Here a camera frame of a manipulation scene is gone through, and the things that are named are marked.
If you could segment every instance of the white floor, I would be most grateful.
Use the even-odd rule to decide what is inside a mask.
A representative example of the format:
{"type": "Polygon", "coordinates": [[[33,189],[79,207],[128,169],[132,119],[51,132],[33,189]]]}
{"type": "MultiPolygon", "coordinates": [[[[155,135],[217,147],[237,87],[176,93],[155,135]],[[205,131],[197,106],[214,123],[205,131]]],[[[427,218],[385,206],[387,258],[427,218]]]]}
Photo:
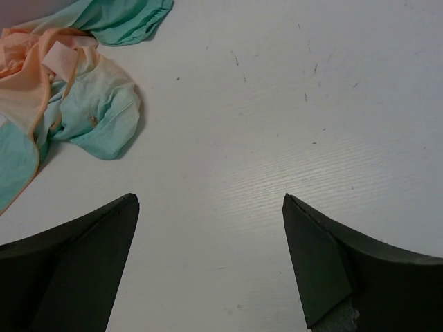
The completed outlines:
{"type": "Polygon", "coordinates": [[[442,1],[177,0],[154,40],[100,51],[144,127],[120,160],[55,147],[0,243],[137,194],[108,331],[306,331],[286,192],[443,256],[442,1]]]}

